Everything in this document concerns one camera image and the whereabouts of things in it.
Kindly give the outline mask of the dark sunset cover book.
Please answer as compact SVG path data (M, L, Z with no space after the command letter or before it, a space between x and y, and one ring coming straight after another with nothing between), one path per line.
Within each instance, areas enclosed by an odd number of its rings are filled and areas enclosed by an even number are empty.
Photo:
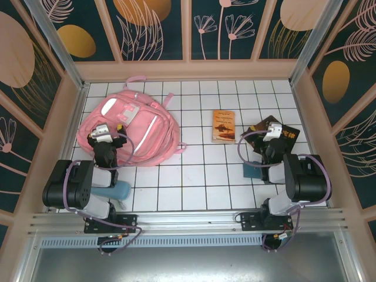
M244 136L250 132L267 130L271 123L280 124L280 122L274 116L270 115L258 124L249 126L248 129L241 134L241 136ZM252 146L255 153L261 154L261 150L266 148L268 145L268 142L263 141L265 135L266 133L256 133L255 135L247 136L245 140Z

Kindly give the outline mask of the black book with gold characters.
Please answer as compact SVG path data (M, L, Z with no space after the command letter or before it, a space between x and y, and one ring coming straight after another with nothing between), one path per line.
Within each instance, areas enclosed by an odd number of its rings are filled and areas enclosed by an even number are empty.
M282 125L279 143L283 153L291 153L298 137L300 130L291 126Z

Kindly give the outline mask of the orange paperback book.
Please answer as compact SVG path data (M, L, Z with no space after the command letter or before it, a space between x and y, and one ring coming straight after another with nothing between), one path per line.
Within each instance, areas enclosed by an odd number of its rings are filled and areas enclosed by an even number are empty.
M233 111L213 111L211 141L213 143L235 144L235 113Z

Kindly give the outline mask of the pink student backpack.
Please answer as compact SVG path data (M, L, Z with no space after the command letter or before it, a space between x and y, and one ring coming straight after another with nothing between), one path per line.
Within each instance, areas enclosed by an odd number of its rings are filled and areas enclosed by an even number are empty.
M175 118L166 107L173 93L162 103L151 96L124 87L122 91L110 94L86 117L76 134L78 145L94 157L88 145L87 136L99 124L107 123L111 132L118 124L126 129L131 140L117 151L118 165L126 159L126 166L152 167L181 154L186 144L180 141L180 129Z

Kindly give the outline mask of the blue pencil case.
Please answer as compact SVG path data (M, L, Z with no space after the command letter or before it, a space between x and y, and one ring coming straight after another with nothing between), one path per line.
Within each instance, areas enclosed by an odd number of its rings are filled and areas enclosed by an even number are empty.
M119 206L124 210L126 208L126 199L130 195L130 184L124 181L118 181L114 187L92 187L91 193L95 196L106 197L116 200Z

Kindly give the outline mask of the aluminium corner post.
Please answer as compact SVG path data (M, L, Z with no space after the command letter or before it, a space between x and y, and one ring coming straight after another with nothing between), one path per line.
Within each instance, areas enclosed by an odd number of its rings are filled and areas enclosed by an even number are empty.
M47 37L53 50L56 52L59 60L64 65L68 75L73 80L75 86L82 90L84 81L76 68L74 61L66 50L63 42L61 41L55 27L48 18L45 10L39 0L24 0L29 8L31 14L34 16L36 22L40 26L43 34Z
M318 49L320 42L325 37L325 34L329 30L329 27L338 14L341 8L343 0L327 0L324 9L315 24L307 42L305 43L300 56L297 59L297 63L289 77L290 86L293 88L302 74L306 70L306 67L313 57L315 51Z

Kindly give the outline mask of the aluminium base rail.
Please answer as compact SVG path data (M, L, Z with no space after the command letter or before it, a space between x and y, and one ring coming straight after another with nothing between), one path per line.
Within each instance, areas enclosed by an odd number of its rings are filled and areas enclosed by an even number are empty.
M145 236L240 234L241 224L235 216L239 210L217 211L164 211L136 212L137 226ZM26 225L28 236L62 237L84 236L83 218L74 213L36 213ZM326 231L347 231L341 209L314 207L302 209L297 231L319 233Z

